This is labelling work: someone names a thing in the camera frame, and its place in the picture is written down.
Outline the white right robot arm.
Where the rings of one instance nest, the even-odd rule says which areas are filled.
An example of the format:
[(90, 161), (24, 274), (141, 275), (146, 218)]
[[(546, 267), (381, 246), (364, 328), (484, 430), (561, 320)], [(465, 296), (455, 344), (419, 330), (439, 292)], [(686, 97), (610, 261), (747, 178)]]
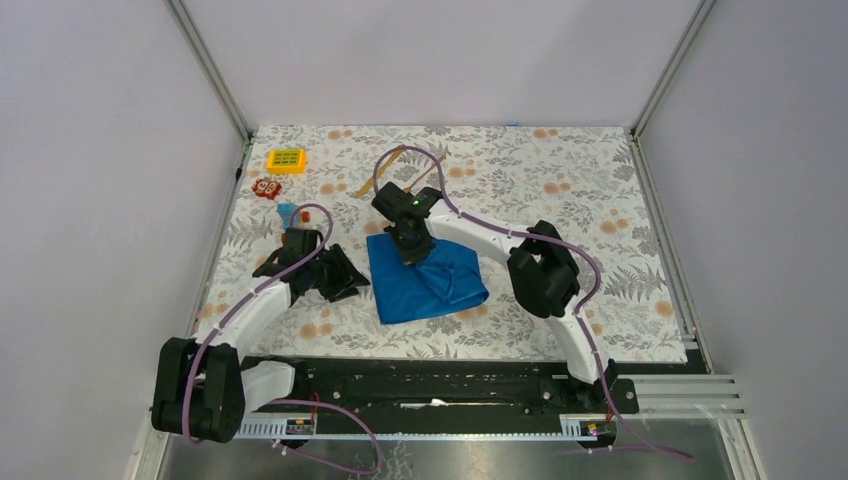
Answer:
[(510, 226), (461, 210), (434, 188), (412, 194), (392, 182), (378, 188), (371, 204), (389, 222), (385, 231), (391, 251), (416, 273), (434, 257), (440, 241), (504, 266), (517, 303), (547, 322), (565, 353), (577, 405), (597, 412), (612, 400), (617, 368), (581, 315), (586, 301), (578, 296), (576, 259), (583, 252), (565, 242), (551, 223)]

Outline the blue cloth napkin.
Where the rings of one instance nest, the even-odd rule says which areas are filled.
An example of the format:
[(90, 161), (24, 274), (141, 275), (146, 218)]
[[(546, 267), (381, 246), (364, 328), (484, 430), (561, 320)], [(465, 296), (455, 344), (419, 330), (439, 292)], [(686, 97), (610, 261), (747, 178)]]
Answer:
[(366, 239), (378, 318), (383, 325), (440, 317), (489, 298), (476, 252), (438, 240), (424, 261), (406, 265), (386, 233)]

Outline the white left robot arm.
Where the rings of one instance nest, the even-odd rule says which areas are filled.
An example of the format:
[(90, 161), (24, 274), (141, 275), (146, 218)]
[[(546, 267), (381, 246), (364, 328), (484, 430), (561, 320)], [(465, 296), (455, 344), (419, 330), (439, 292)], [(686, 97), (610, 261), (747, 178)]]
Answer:
[(290, 228), (281, 247), (257, 267), (247, 294), (211, 327), (162, 346), (151, 425), (197, 443), (226, 443), (246, 414), (272, 401), (296, 411), (309, 401), (301, 362), (247, 354), (270, 323), (309, 291), (329, 302), (369, 285), (342, 247), (314, 229)]

